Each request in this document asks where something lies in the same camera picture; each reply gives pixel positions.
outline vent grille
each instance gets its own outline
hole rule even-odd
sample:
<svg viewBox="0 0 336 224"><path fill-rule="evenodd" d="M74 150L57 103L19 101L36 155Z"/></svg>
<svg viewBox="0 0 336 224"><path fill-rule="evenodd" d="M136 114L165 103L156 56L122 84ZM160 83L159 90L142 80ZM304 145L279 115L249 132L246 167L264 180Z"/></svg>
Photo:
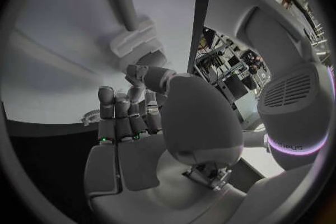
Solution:
<svg viewBox="0 0 336 224"><path fill-rule="evenodd" d="M270 108L294 104L307 97L311 81L308 74L288 78L270 88L264 98L264 105Z"/></svg>

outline speaker grille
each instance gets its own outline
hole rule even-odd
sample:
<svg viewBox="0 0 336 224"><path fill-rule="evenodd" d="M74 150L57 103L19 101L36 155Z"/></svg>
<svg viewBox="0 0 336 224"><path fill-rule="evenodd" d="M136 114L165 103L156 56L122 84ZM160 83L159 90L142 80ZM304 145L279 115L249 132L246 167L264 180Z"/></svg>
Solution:
<svg viewBox="0 0 336 224"><path fill-rule="evenodd" d="M300 74L288 78L273 87L265 94L264 105L270 108L294 104L307 97L311 89L310 76Z"/></svg>

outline white wall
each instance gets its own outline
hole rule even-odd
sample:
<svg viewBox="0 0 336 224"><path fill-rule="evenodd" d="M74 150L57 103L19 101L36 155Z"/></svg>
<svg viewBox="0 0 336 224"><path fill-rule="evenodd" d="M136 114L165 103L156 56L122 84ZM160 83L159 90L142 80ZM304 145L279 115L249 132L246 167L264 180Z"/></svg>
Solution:
<svg viewBox="0 0 336 224"><path fill-rule="evenodd" d="M185 72L195 0L133 2L139 17L149 16L156 24L171 68ZM100 85L126 91L129 83L114 68L108 47L123 29L108 0L28 0L4 67L2 99L8 118L78 123L84 113L97 108ZM35 48L34 55L22 50L26 42ZM53 55L56 63L44 60Z"/></svg>

